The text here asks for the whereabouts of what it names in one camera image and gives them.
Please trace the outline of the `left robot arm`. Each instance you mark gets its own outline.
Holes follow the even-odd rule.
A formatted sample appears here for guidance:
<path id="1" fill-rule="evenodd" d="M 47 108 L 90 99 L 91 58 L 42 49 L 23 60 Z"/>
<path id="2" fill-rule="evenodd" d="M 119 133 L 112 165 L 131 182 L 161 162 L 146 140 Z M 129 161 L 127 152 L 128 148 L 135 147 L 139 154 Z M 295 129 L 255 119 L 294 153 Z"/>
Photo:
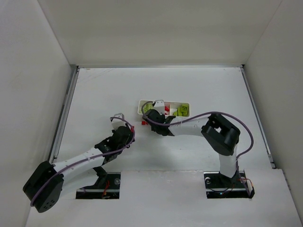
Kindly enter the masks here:
<path id="1" fill-rule="evenodd" d="M 134 128 L 120 126 L 88 151 L 71 159 L 51 164 L 40 163 L 23 186 L 30 206 L 39 213 L 49 210 L 60 198 L 66 184 L 76 176 L 115 160 L 134 142 Z"/>

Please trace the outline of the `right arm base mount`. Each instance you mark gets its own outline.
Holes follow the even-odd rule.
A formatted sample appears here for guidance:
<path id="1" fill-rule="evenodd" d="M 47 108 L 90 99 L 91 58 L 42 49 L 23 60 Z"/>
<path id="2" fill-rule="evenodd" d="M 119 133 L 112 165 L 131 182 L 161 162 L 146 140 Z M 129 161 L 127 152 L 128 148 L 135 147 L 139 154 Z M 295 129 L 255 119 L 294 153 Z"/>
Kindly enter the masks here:
<path id="1" fill-rule="evenodd" d="M 228 178 L 219 172 L 204 172 L 205 191 L 208 199 L 252 199 L 255 189 L 244 171 Z"/>

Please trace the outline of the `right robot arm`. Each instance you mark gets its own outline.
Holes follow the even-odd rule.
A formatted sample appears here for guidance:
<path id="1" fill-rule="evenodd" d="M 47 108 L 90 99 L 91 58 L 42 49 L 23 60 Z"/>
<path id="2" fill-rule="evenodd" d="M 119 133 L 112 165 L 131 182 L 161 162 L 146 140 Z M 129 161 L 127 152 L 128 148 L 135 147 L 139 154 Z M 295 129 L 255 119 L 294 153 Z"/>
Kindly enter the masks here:
<path id="1" fill-rule="evenodd" d="M 143 119 L 151 130 L 162 136 L 199 136 L 206 139 L 212 149 L 219 154 L 219 173 L 233 178 L 236 174 L 236 150 L 240 130 L 221 114 L 208 117 L 181 120 L 175 116 L 166 117 L 156 110 L 149 110 Z"/>

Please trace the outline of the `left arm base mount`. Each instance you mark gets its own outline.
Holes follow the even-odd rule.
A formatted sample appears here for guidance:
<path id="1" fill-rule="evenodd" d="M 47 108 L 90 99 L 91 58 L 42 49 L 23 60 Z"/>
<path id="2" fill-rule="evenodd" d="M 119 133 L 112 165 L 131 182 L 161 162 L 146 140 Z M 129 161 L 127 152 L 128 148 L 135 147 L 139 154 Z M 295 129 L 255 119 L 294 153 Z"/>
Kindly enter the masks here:
<path id="1" fill-rule="evenodd" d="M 84 186 L 76 191 L 78 200 L 116 200 L 120 197 L 120 172 L 106 172 L 102 167 L 93 168 L 98 178 L 94 184 Z"/>

